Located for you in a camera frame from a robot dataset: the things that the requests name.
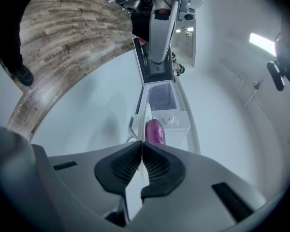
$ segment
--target white knob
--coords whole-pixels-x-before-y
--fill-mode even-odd
[[[174,116],[172,114],[167,114],[165,117],[164,117],[164,122],[166,124],[172,124],[174,122]]]

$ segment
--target wooden floor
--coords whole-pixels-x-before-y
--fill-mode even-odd
[[[20,25],[21,53],[34,82],[8,128],[31,139],[47,112],[84,76],[133,49],[131,22],[105,0],[32,0]]]

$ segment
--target ceiling light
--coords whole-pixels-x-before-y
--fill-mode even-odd
[[[262,49],[264,49],[265,51],[269,52],[270,54],[276,57],[275,42],[270,41],[255,33],[250,34],[249,42],[257,45],[258,47],[261,47]]]

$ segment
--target shoe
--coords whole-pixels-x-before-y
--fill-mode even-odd
[[[33,75],[25,65],[22,65],[20,70],[13,72],[13,74],[18,78],[20,83],[25,86],[30,86],[33,82]]]

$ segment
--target red object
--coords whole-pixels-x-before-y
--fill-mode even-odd
[[[156,119],[151,119],[145,128],[146,141],[165,145],[165,133],[163,126]]]

